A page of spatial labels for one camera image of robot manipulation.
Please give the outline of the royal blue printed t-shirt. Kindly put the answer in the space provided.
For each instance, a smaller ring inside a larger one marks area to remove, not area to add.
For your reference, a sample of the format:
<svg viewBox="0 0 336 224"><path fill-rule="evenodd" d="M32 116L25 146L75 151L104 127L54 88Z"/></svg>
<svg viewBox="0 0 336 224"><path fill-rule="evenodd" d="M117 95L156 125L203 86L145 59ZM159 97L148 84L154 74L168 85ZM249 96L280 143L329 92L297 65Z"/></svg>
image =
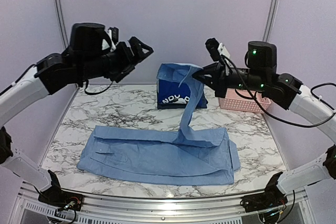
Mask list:
<svg viewBox="0 0 336 224"><path fill-rule="evenodd" d="M165 80L156 83L157 108L184 109L190 100L191 91L187 84L178 84Z"/></svg>

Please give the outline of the light blue shirt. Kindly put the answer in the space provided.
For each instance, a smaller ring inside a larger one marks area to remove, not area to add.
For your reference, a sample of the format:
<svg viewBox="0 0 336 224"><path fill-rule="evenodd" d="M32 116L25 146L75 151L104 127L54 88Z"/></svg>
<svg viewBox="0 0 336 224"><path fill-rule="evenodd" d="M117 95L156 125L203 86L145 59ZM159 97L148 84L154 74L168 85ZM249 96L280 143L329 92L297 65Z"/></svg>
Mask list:
<svg viewBox="0 0 336 224"><path fill-rule="evenodd" d="M240 169L236 144L224 127L194 130L193 112L204 86L193 78L201 68L164 63L157 78L186 84L191 96L177 131L96 126L77 168L92 174L137 183L207 186L230 185Z"/></svg>

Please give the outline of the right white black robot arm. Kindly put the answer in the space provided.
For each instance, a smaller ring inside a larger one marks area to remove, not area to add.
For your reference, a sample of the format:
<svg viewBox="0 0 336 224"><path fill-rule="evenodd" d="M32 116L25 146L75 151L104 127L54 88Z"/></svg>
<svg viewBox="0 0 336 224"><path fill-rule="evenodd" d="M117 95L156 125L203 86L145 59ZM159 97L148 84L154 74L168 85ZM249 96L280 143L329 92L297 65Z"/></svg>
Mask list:
<svg viewBox="0 0 336 224"><path fill-rule="evenodd" d="M224 98L228 89L256 91L307 120L308 128L317 127L335 141L335 109L294 76L276 73L276 45L250 41L245 68L237 68L225 46L215 38L208 39L205 46L214 63L193 74L193 78L214 90L216 97ZM294 170L274 174L262 193L244 196L240 204L246 212L281 206L287 203L288 193L331 178L335 179L335 146Z"/></svg>

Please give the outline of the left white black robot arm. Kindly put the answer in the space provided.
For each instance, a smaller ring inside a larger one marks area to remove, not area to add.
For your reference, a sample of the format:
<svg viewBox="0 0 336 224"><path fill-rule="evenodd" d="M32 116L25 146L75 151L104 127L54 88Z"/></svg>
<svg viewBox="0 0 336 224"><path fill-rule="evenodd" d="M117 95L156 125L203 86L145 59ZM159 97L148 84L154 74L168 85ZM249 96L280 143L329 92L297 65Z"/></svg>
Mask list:
<svg viewBox="0 0 336 224"><path fill-rule="evenodd" d="M69 84L87 86L90 79L104 77L120 82L137 64L154 50L136 37L119 41L116 27L103 24L75 23L68 47L29 66L9 87L1 92L1 166L31 183L39 201L65 206L80 205L81 194L62 190L57 175L23 154L11 149L11 136L5 124L33 103L53 95Z"/></svg>

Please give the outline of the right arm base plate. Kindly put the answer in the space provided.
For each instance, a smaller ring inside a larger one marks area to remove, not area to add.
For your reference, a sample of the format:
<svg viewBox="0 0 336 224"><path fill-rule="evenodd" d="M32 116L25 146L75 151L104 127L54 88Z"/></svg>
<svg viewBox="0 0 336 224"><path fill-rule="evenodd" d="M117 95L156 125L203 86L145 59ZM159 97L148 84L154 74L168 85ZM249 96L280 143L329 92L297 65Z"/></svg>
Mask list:
<svg viewBox="0 0 336 224"><path fill-rule="evenodd" d="M274 194L258 193L244 196L240 205L245 212L253 212L283 206L287 202L288 199L284 195L275 196Z"/></svg>

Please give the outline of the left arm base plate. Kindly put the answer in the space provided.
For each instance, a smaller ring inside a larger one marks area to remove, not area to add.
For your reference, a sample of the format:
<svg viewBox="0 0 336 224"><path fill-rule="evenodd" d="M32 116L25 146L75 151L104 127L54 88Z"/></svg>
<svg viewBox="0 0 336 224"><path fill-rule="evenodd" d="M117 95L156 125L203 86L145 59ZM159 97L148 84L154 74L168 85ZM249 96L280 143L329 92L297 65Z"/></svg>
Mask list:
<svg viewBox="0 0 336 224"><path fill-rule="evenodd" d="M39 193L38 201L62 210L70 209L80 211L83 203L83 195L69 191L62 191L60 194Z"/></svg>

